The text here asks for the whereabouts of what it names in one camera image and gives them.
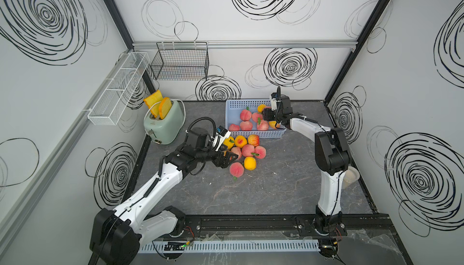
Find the orange yellow peach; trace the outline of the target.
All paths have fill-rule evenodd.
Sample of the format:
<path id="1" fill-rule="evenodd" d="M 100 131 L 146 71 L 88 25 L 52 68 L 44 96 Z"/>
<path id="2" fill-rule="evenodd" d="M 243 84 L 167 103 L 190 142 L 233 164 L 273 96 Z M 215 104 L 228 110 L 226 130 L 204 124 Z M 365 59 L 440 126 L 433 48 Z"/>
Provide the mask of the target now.
<path id="1" fill-rule="evenodd" d="M 269 121 L 268 124 L 269 124 L 269 126 L 270 126 L 272 129 L 276 129 L 276 128 L 277 128 L 277 122 L 276 122 L 276 121 Z"/>

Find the red orange peach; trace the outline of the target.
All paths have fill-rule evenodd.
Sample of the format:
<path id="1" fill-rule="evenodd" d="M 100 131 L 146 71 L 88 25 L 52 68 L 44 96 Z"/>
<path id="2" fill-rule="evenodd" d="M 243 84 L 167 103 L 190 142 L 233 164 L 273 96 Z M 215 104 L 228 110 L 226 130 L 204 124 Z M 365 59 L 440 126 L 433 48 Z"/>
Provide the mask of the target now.
<path id="1" fill-rule="evenodd" d="M 258 131 L 267 131 L 268 129 L 269 129 L 268 122 L 263 120 L 262 118 L 259 118 L 258 122 L 257 122 L 257 130 Z"/>

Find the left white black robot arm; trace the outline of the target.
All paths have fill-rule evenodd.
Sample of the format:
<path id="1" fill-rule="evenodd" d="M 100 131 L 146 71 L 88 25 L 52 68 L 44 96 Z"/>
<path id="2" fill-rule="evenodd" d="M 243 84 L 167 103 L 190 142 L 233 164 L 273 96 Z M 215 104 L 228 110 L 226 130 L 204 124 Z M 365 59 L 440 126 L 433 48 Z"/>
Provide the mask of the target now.
<path id="1" fill-rule="evenodd" d="M 211 162 L 227 168 L 236 160 L 238 156 L 224 143 L 230 135 L 210 117 L 194 120 L 184 142 L 161 158 L 153 177 L 114 209 L 104 208 L 95 216 L 89 263 L 95 265 L 101 260 L 107 265 L 128 265 L 151 241 L 166 234 L 182 234 L 185 215 L 180 210 L 167 207 L 155 216 L 149 214 L 198 164 Z"/>

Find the dark pink peach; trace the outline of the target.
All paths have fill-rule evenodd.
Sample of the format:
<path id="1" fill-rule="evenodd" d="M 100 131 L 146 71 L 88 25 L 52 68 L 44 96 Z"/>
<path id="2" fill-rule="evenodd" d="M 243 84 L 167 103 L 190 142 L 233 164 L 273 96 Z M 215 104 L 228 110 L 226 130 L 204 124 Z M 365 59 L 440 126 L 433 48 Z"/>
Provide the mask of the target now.
<path id="1" fill-rule="evenodd" d="M 229 125 L 228 130 L 231 132 L 238 132 L 240 131 L 240 127 L 236 124 L 231 124 Z"/>

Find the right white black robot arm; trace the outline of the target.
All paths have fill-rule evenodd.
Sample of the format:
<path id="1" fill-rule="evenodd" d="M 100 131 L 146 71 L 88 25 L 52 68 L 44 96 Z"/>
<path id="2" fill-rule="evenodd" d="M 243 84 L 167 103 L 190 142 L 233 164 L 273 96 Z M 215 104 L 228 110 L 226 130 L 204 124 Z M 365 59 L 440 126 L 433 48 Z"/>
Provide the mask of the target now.
<path id="1" fill-rule="evenodd" d="M 294 112 L 291 100 L 279 91 L 269 97 L 270 108 L 264 108 L 263 118 L 276 121 L 307 137 L 315 145 L 315 162 L 321 171 L 321 193 L 316 207 L 314 228 L 327 236 L 341 223 L 341 192 L 344 176 L 351 162 L 346 136 L 340 128 L 322 126 L 301 113 Z"/>

